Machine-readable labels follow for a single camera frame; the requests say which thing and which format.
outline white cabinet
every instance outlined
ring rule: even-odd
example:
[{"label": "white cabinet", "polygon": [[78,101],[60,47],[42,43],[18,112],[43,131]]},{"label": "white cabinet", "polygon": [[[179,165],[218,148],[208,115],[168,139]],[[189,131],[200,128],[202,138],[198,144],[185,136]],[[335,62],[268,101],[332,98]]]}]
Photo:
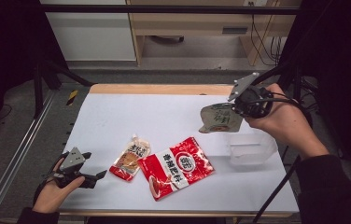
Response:
[{"label": "white cabinet", "polygon": [[[42,4],[125,5],[124,0],[41,0]],[[127,13],[47,13],[64,58],[135,61]]]}]

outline snack package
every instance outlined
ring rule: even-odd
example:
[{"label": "snack package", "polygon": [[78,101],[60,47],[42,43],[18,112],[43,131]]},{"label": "snack package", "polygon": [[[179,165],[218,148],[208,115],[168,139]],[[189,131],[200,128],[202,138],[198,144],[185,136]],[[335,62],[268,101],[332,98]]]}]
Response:
[{"label": "snack package", "polygon": [[138,161],[155,201],[214,172],[194,137]]},{"label": "snack package", "polygon": [[209,105],[201,110],[204,126],[199,129],[200,133],[228,132],[237,133],[240,130],[243,117],[232,110],[229,103]]},{"label": "snack package", "polygon": [[109,172],[124,180],[131,181],[140,169],[137,161],[141,158],[145,158],[149,155],[149,152],[149,142],[138,138],[137,135],[134,134],[132,142],[127,144],[119,158],[117,158],[114,164],[109,168]]}]

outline wooden table edge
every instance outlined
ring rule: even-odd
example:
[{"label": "wooden table edge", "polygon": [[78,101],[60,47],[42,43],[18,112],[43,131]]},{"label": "wooden table edge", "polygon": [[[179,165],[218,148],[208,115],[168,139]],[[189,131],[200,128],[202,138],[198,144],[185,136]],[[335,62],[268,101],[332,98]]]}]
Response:
[{"label": "wooden table edge", "polygon": [[226,84],[95,84],[89,93],[229,95],[232,87]]},{"label": "wooden table edge", "polygon": [[[292,212],[265,212],[262,217],[290,217]],[[79,217],[254,217],[254,212],[185,212],[185,211],[106,211],[106,210],[60,210],[62,216]]]}]

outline red snack bag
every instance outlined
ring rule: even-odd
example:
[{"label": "red snack bag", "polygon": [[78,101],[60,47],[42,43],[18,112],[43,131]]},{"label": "red snack bag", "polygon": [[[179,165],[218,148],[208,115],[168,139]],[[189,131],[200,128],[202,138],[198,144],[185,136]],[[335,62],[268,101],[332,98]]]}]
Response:
[{"label": "red snack bag", "polygon": [[140,159],[138,164],[155,201],[214,172],[194,137]]},{"label": "red snack bag", "polygon": [[126,181],[131,181],[140,169],[137,161],[146,157],[149,152],[149,142],[134,134],[132,141],[127,144],[114,164],[109,167],[109,172]]}]

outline table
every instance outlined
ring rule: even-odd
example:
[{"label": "table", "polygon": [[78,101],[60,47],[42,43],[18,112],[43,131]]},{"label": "table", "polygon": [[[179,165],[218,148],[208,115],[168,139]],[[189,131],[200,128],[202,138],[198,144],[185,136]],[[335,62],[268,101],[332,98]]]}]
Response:
[{"label": "table", "polygon": [[[261,165],[230,164],[226,133],[199,133],[202,107],[226,102],[227,85],[94,85],[86,97],[64,150],[91,152],[81,169],[107,170],[136,133],[151,154],[194,136],[216,171],[155,202],[140,171],[128,183],[111,173],[94,189],[77,189],[60,208],[62,215],[144,217],[254,216],[286,174],[278,153]],[[243,122],[241,133],[251,133]],[[299,212],[287,183],[265,216]]]},{"label": "table", "polygon": [[[247,7],[255,2],[256,7],[298,7],[302,0],[127,0],[127,5],[178,5]],[[236,14],[172,14],[131,13],[130,22],[136,60],[141,65],[145,37],[149,35],[234,35],[239,36],[243,51],[250,65],[255,65],[263,51],[263,43],[269,36],[287,37],[295,20],[294,15],[256,15],[252,27],[251,15]]]}]

